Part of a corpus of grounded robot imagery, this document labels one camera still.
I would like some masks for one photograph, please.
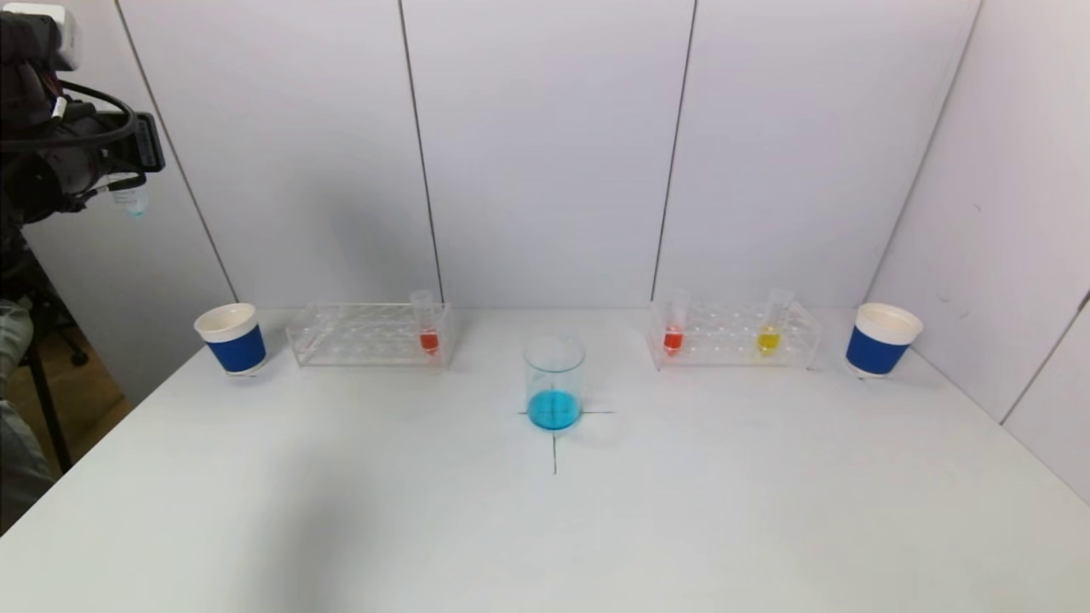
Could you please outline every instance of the test tube rack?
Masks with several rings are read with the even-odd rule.
[[[822,328],[798,302],[787,309],[779,346],[762,354],[756,345],[764,317],[763,302],[689,305],[680,350],[667,353],[663,339],[666,317],[663,304],[651,304],[647,346],[658,370],[687,366],[788,366],[810,369],[818,354]]]
[[[288,344],[300,366],[393,366],[445,370],[455,345],[453,314],[441,309],[434,354],[408,303],[311,304],[288,325]]]

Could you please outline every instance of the small tube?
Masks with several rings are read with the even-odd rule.
[[[667,356],[676,356],[681,351],[681,346],[685,345],[685,322],[689,315],[689,292],[683,289],[667,291],[663,311],[666,317],[663,349]]]
[[[786,289],[774,289],[768,292],[768,302],[764,308],[761,329],[758,330],[756,348],[762,356],[768,357],[779,347],[780,335],[787,324],[787,312],[795,300],[795,292]]]
[[[420,289],[409,295],[412,313],[420,327],[420,347],[427,354],[434,356],[439,350],[438,310],[432,300],[432,292]]]

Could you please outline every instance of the black line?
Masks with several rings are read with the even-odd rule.
[[[1003,418],[1000,420],[1000,425],[1004,425],[1007,422],[1007,420],[1010,419],[1010,413],[1015,412],[1015,409],[1018,408],[1018,402],[1021,402],[1021,399],[1026,397],[1026,393],[1029,392],[1029,388],[1033,387],[1033,384],[1037,383],[1037,377],[1041,376],[1041,371],[1044,370],[1044,366],[1047,365],[1049,360],[1052,359],[1052,356],[1056,352],[1056,349],[1059,348],[1059,344],[1063,342],[1064,338],[1067,337],[1067,333],[1071,332],[1071,327],[1075,326],[1075,322],[1078,321],[1079,314],[1082,312],[1082,309],[1085,306],[1086,302],[1079,304],[1078,310],[1075,311],[1075,315],[1071,316],[1071,321],[1067,322],[1067,326],[1064,327],[1064,332],[1061,333],[1059,338],[1057,338],[1056,342],[1052,345],[1052,349],[1049,349],[1049,354],[1044,357],[1044,361],[1041,362],[1041,365],[1037,366],[1037,370],[1033,371],[1033,376],[1030,377],[1029,383],[1026,384],[1026,387],[1022,387],[1021,393],[1018,394],[1018,397],[1015,398],[1014,404],[1010,405],[1010,408],[1007,409],[1007,412],[1004,413]]]
[[[879,259],[879,265],[874,267],[874,276],[871,277],[870,285],[867,286],[867,292],[863,293],[863,301],[869,301],[871,299],[871,292],[874,291],[874,286],[877,285],[879,275],[882,273],[882,267],[885,266],[886,260],[889,257],[889,250],[893,249],[893,239],[897,236],[897,230],[900,229],[900,223],[905,219],[905,212],[908,211],[908,204],[912,202],[912,195],[916,193],[916,185],[920,182],[920,177],[923,176],[923,167],[928,163],[928,157],[931,155],[931,146],[935,144],[935,135],[942,130],[943,119],[946,117],[946,107],[950,104],[950,97],[954,95],[954,87],[957,86],[958,75],[961,73],[961,65],[965,63],[965,57],[969,50],[969,45],[972,44],[972,37],[977,32],[977,20],[980,19],[980,9],[977,10],[976,14],[972,16],[972,23],[969,24],[969,35],[965,38],[965,44],[961,46],[961,55],[958,56],[957,65],[954,68],[954,75],[950,77],[949,87],[946,88],[946,97],[943,98],[943,104],[938,108],[938,116],[935,118],[935,124],[931,127],[931,134],[928,135],[928,144],[923,147],[923,155],[920,156],[919,165],[916,167],[916,175],[912,176],[912,181],[908,184],[908,193],[905,194],[905,200],[900,203],[900,211],[897,213],[897,219],[893,223],[893,228],[886,238],[885,249],[882,251],[882,257]]]
[[[152,99],[152,108],[155,109],[155,115],[159,119],[159,125],[162,128],[162,136],[167,140],[167,146],[170,147],[171,155],[174,156],[178,172],[182,176],[182,182],[185,183],[185,191],[189,192],[190,200],[193,201],[193,208],[196,209],[197,218],[201,219],[201,226],[205,230],[205,236],[208,237],[208,243],[211,244],[211,252],[216,256],[216,262],[219,263],[219,269],[223,272],[223,280],[227,281],[227,289],[231,290],[231,296],[238,302],[239,292],[234,291],[234,284],[231,283],[231,276],[227,274],[227,266],[223,265],[223,259],[220,257],[216,241],[211,238],[211,232],[208,230],[208,223],[205,221],[204,213],[201,212],[201,205],[197,203],[197,196],[193,193],[193,188],[190,185],[190,178],[185,176],[185,168],[182,167],[182,158],[174,148],[174,140],[170,137],[170,130],[167,129],[167,120],[162,118],[162,111],[159,110],[159,103],[155,99],[155,92],[152,91],[147,73],[144,72],[144,62],[140,61],[140,53],[136,52],[133,35],[129,32],[129,22],[125,20],[125,12],[121,10],[121,2],[114,2],[113,5],[117,7],[118,16],[121,17],[121,28],[125,31],[125,38],[129,39],[129,48],[132,49],[133,58],[136,59],[136,69],[140,70],[140,77],[144,81],[144,89],[147,91],[147,97]]]
[[[678,154],[678,132],[681,130],[681,108],[685,105],[685,84],[689,80],[689,56],[692,55],[692,32],[697,26],[697,4],[692,1],[692,21],[689,22],[689,46],[685,51],[685,71],[681,73],[681,95],[678,97],[678,119],[674,124],[674,148],[670,149],[670,170],[666,176],[666,199],[663,202],[663,223],[658,227],[658,251],[655,252],[655,276],[651,279],[651,300],[655,299],[655,286],[658,285],[658,263],[663,259],[663,237],[666,236],[666,208],[670,203],[670,183],[674,182],[674,159]]]
[[[420,149],[420,171],[424,176],[424,200],[427,201],[427,225],[432,229],[432,252],[435,254],[435,276],[439,280],[439,302],[446,302],[443,296],[443,271],[439,267],[439,243],[435,240],[435,217],[432,215],[432,190],[427,185],[427,165],[424,164],[424,137],[420,133],[420,111],[416,110],[416,84],[412,77],[412,60],[409,58],[409,33],[405,29],[405,10],[398,0],[398,14],[401,16],[401,43],[405,48],[405,68],[409,69],[409,95],[412,97],[412,118],[416,123],[416,147]]]

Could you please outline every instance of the yellow liquid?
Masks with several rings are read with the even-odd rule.
[[[774,326],[761,328],[761,334],[756,335],[756,348],[762,356],[772,356],[779,347],[779,330]]]

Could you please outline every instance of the test tube with yellow liquid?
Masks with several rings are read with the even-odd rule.
[[[756,334],[756,348],[762,357],[771,357],[779,347],[779,339],[787,325],[787,310],[795,300],[795,292],[786,289],[774,289],[768,292],[768,302],[764,308],[761,329]]]

